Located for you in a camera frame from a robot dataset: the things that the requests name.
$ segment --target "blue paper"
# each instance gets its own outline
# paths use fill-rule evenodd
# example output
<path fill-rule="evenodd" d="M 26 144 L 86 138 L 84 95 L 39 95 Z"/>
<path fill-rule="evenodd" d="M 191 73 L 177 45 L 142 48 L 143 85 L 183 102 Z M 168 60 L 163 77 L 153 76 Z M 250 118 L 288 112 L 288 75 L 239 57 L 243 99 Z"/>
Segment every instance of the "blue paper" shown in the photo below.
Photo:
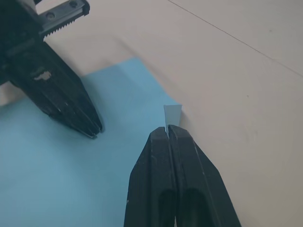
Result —
<path fill-rule="evenodd" d="M 1 227 L 122 227 L 130 172 L 175 105 L 139 59 L 83 79 L 102 116 L 91 140 L 29 99 L 0 109 Z"/>

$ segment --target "white table surface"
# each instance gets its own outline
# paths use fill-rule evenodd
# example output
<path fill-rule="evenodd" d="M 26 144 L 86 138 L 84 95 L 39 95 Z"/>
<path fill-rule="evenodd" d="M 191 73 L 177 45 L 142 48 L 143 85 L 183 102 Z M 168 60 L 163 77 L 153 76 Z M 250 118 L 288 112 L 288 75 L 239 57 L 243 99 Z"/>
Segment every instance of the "white table surface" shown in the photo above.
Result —
<path fill-rule="evenodd" d="M 141 58 L 183 104 L 181 126 L 219 169 L 242 226 L 303 226 L 303 2 L 89 2 L 50 46 L 81 76 Z M 0 105 L 22 96 L 5 84 Z"/>

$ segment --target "thin line on surface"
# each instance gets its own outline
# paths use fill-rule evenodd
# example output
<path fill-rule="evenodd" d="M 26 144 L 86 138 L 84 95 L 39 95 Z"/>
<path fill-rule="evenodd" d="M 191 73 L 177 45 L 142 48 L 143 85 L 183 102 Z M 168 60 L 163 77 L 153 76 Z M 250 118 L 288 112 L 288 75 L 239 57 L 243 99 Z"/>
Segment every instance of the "thin line on surface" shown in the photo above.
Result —
<path fill-rule="evenodd" d="M 183 8 L 182 6 L 180 6 L 180 5 L 176 4 L 176 3 L 174 3 L 172 0 L 167 0 L 167 1 L 169 1 L 169 2 L 170 2 L 170 3 L 172 3 L 172 4 L 174 4 L 175 6 L 178 6 L 178 7 L 179 7 L 179 8 L 181 8 L 181 9 L 185 10 L 186 12 L 190 13 L 191 15 L 193 15 L 193 16 L 195 16 L 195 17 L 199 18 L 200 20 L 202 20 L 202 21 L 204 21 L 204 22 L 208 23 L 209 25 L 211 25 L 211 26 L 215 27 L 216 29 L 218 29 L 218 30 L 220 30 L 220 31 L 224 32 L 225 34 L 229 35 L 230 37 L 232 37 L 232 38 L 236 39 L 237 41 L 239 41 L 239 42 L 243 43 L 244 45 L 248 46 L 249 48 L 253 49 L 254 51 L 256 51 L 256 52 L 258 52 L 258 53 L 262 54 L 263 56 L 265 56 L 265 57 L 269 58 L 270 60 L 272 60 L 272 61 L 274 61 L 274 62 L 278 63 L 279 65 L 281 65 L 281 66 L 285 67 L 286 69 L 290 70 L 290 71 L 291 71 L 291 72 L 293 72 L 294 74 L 296 74 L 296 75 L 298 75 L 298 76 L 300 76 L 300 77 L 302 77 L 302 78 L 303 78 L 303 75 L 302 75 L 302 74 L 300 74 L 299 72 L 297 72 L 297 71 L 293 70 L 292 68 L 288 67 L 287 65 L 284 65 L 283 63 L 281 63 L 281 62 L 277 61 L 276 59 L 274 59 L 274 58 L 272 58 L 272 57 L 269 57 L 268 55 L 266 55 L 266 54 L 262 53 L 261 51 L 257 50 L 256 48 L 254 48 L 254 47 L 252 47 L 252 46 L 248 45 L 248 44 L 247 44 L 247 43 L 245 43 L 244 41 L 242 41 L 242 40 L 240 40 L 240 39 L 236 38 L 235 36 L 233 36 L 233 35 L 229 34 L 228 32 L 225 32 L 224 30 L 222 30 L 222 29 L 218 28 L 216 25 L 213 25 L 212 23 L 210 23 L 210 22 L 208 22 L 208 21 L 204 20 L 203 18 L 199 17 L 198 15 L 196 15 L 196 14 L 194 14 L 194 13 L 190 12 L 190 11 L 189 11 L 189 10 L 187 10 L 186 8 Z"/>

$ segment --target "blue paper sheet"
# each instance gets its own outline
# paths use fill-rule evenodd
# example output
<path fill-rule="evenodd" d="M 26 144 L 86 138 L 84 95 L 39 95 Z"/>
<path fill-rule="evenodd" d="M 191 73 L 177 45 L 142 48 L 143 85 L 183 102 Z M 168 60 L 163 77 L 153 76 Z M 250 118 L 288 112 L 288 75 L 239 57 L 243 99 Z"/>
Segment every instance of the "blue paper sheet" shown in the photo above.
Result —
<path fill-rule="evenodd" d="M 0 109 L 1 227 L 122 227 L 130 172 L 176 104 L 139 59 L 83 79 L 105 132 L 91 140 L 29 99 Z"/>

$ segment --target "screw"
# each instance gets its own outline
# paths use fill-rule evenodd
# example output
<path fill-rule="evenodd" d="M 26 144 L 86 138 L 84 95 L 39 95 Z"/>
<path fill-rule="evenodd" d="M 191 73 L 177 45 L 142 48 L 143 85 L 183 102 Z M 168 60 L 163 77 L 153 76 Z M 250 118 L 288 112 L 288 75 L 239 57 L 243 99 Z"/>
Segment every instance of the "screw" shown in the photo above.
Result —
<path fill-rule="evenodd" d="M 76 1 L 70 1 L 70 6 L 76 8 L 78 6 Z"/>
<path fill-rule="evenodd" d="M 52 12 L 48 12 L 48 13 L 46 14 L 46 18 L 47 18 L 48 20 L 53 20 L 53 19 L 55 19 L 55 14 L 52 13 Z"/>

